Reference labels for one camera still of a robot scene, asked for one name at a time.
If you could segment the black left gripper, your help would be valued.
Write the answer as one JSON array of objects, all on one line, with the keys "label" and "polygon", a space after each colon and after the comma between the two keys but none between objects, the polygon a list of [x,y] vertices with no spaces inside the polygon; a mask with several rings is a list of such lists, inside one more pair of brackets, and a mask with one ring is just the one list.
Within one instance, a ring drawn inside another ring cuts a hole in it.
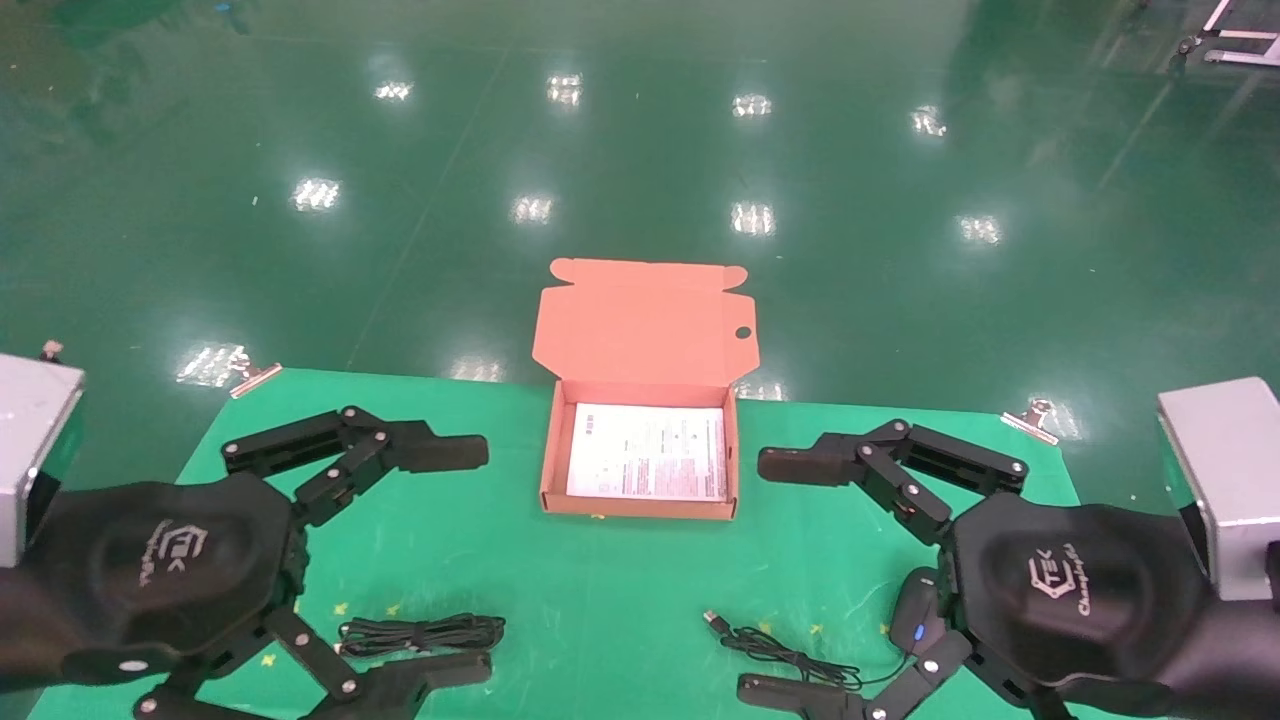
[{"label": "black left gripper", "polygon": [[[483,436],[361,407],[320,413],[223,446],[214,483],[141,482],[61,492],[14,568],[3,570],[3,691],[123,685],[168,673],[137,719],[253,719],[197,697],[248,641],[276,641],[324,689],[310,719],[413,719],[439,689],[492,676],[486,652],[417,657],[357,673],[287,606],[306,532],[390,471],[488,464]],[[314,462],[294,501],[261,479]]]}]

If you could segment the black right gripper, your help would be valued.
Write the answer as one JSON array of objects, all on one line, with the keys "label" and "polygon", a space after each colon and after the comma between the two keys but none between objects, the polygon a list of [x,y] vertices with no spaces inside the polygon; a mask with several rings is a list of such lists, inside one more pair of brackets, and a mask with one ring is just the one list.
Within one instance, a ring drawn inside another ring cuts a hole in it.
[{"label": "black right gripper", "polygon": [[966,669],[1038,719],[1279,715],[1272,603],[1219,598],[1176,518],[996,495],[954,520],[943,569]]}]

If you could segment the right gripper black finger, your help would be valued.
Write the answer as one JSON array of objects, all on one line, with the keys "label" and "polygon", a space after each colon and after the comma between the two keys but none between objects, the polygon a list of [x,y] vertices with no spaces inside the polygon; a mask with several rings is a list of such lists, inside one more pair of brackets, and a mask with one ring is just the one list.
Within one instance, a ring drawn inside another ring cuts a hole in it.
[{"label": "right gripper black finger", "polygon": [[855,486],[925,546],[942,544],[951,509],[923,486],[932,477],[982,497],[1020,495],[1028,465],[928,427],[893,419],[863,434],[819,436],[809,448],[764,447],[756,471],[764,480],[797,486]]},{"label": "right gripper black finger", "polygon": [[762,674],[742,674],[737,693],[746,705],[801,719],[906,719],[961,667],[1034,719],[1073,717],[1059,684],[1076,671],[1075,632],[1016,632],[1009,642],[975,644],[966,632],[946,632],[869,700],[833,685]]}]

